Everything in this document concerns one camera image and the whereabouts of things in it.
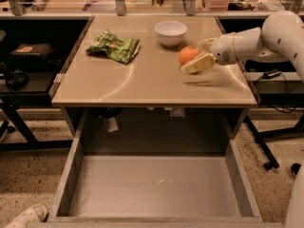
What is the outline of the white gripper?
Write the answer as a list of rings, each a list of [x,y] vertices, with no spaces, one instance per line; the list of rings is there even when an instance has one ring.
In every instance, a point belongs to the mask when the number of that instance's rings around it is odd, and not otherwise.
[[[198,41],[198,47],[202,50],[210,50],[212,53],[202,53],[190,60],[180,68],[184,74],[195,74],[211,68],[217,61],[219,65],[226,66],[237,61],[234,52],[235,33],[222,34]]]

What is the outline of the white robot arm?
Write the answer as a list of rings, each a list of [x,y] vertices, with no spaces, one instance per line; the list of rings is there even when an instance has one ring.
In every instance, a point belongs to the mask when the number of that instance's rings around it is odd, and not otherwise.
[[[288,10],[268,16],[262,28],[231,32],[217,38],[199,41],[201,53],[181,65],[185,74],[194,74],[213,67],[240,61],[275,63],[289,61],[304,81],[304,23]]]

